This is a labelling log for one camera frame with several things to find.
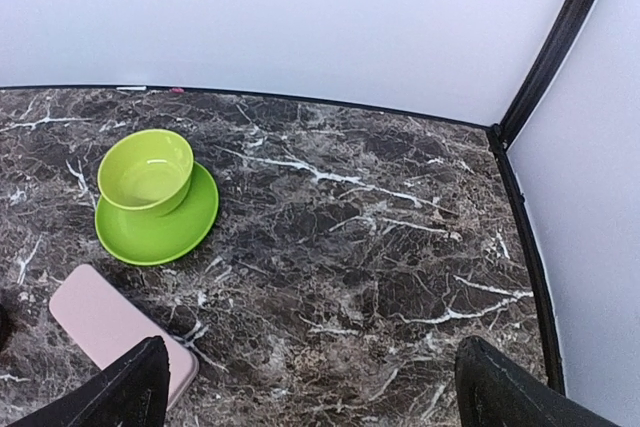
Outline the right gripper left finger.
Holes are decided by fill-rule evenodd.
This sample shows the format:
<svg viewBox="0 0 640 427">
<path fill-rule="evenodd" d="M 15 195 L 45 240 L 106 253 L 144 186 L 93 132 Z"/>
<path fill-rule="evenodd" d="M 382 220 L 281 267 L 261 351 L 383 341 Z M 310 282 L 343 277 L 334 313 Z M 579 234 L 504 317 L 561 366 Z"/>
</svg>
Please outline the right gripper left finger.
<svg viewBox="0 0 640 427">
<path fill-rule="evenodd" d="M 168 407 L 168 351 L 146 337 L 88 382 L 15 421 L 15 426 L 162 426 Z"/>
</svg>

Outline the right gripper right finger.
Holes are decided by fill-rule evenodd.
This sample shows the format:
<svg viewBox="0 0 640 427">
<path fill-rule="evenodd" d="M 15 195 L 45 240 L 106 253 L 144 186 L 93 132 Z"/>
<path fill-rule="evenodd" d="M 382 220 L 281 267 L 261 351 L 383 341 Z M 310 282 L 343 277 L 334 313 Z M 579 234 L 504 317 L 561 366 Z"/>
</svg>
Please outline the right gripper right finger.
<svg viewBox="0 0 640 427">
<path fill-rule="evenodd" d="M 613 423 L 547 387 L 478 336 L 455 358 L 463 426 L 611 426 Z"/>
</svg>

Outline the pink glasses case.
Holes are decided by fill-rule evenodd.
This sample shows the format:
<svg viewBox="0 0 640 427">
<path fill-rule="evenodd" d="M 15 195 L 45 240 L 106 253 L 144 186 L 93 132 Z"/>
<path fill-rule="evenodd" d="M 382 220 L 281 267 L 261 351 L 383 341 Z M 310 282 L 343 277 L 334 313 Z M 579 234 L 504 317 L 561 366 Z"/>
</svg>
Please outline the pink glasses case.
<svg viewBox="0 0 640 427">
<path fill-rule="evenodd" d="M 146 337 L 163 339 L 169 358 L 167 407 L 195 379 L 199 362 L 186 347 L 143 314 L 88 264 L 77 266 L 49 301 L 54 319 L 101 370 Z"/>
</svg>

